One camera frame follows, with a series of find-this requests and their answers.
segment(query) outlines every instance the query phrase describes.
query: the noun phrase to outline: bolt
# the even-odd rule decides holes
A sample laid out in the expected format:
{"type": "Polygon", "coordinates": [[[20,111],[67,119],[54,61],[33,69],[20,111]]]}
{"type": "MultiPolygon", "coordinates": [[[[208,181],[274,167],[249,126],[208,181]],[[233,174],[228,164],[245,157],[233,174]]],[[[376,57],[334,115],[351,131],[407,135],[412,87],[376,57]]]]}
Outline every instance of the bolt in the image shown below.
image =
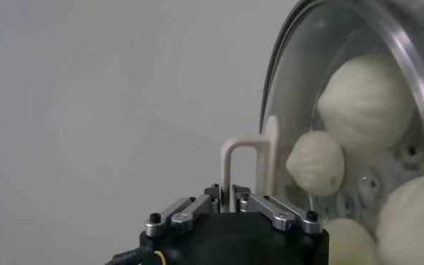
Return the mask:
{"type": "Polygon", "coordinates": [[[151,223],[160,223],[162,220],[162,215],[158,212],[153,212],[149,215],[149,222],[151,223]]]}
{"type": "Polygon", "coordinates": [[[311,222],[317,222],[319,220],[319,214],[315,211],[309,210],[306,212],[306,218],[311,222]]]}

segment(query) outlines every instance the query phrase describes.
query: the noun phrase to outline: white backdrop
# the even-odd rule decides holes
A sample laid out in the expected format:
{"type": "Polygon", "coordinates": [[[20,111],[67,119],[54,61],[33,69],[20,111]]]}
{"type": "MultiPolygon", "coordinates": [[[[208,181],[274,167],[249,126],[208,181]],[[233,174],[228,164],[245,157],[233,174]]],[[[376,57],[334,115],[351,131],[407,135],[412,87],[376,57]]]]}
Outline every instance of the white backdrop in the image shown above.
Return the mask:
{"type": "Polygon", "coordinates": [[[293,5],[0,0],[0,265],[104,264],[218,181],[225,138],[258,132],[293,5]]]}

